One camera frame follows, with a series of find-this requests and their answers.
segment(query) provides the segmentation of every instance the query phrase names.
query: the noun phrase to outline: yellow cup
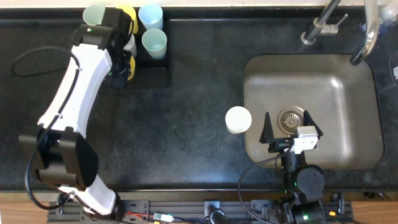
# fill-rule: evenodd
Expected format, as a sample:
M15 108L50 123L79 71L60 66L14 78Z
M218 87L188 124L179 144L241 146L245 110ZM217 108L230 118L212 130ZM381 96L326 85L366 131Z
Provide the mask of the yellow cup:
M134 21L134 27L132 28L132 33L136 34L138 32L138 21L137 21L137 14L136 11L132 6L118 6L118 9L122 9L123 12L129 14L131 19Z
M134 73L136 71L136 61L134 57L130 58L130 75L127 77L127 81L131 80L134 77Z

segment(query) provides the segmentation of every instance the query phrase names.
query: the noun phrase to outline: faucet base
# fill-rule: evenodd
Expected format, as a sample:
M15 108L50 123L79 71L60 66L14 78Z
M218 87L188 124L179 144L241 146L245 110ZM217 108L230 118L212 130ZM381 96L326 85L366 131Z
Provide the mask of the faucet base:
M312 45L312 44L315 43L316 40L317 40L316 38L315 38L313 41L308 41L308 40L306 40L306 39L305 39L305 32L301 35L301 41L302 41L304 44Z

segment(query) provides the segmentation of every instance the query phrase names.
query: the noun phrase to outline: white cup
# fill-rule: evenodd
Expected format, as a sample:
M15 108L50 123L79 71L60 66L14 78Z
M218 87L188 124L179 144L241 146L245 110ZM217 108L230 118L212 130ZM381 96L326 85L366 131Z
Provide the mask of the white cup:
M142 44L154 59L162 59L166 56L167 36L160 29L150 29L142 35Z
M88 6L84 11L83 11L83 20L88 24L88 25L99 25L102 23L102 19L104 17L105 13L105 7L102 5L91 5Z
M136 46L136 40L134 38L134 34L131 34L131 38L129 42L126 44L126 46L123 47L124 50L128 50L131 52L132 57L137 56L137 46Z
M138 17L147 30L163 29L163 10L158 4L143 5L138 11Z
M242 106L234 106L226 113L225 123L232 134L245 132L251 125L250 112Z

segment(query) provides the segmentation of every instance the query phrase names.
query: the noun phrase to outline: white wall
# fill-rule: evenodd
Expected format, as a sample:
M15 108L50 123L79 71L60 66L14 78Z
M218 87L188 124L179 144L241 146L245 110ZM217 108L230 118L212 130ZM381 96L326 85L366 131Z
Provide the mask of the white wall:
M172 6L325 6L330 0L0 0L1 8L15 7L87 7L90 4L118 6L127 4L141 6L157 3L163 7ZM377 0L385 5L391 0ZM362 6L363 0L342 0L340 6Z

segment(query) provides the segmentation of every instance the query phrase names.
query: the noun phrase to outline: black tray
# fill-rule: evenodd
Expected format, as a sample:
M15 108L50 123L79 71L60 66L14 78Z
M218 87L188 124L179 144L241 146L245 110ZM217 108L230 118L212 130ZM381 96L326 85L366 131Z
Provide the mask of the black tray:
M162 59L153 59L142 44L142 35L146 28L138 18L138 33L134 34L137 46L136 71L134 77L127 82L126 89L130 88L165 88L169 85L169 35L167 19L163 15L163 32L167 36L166 56Z

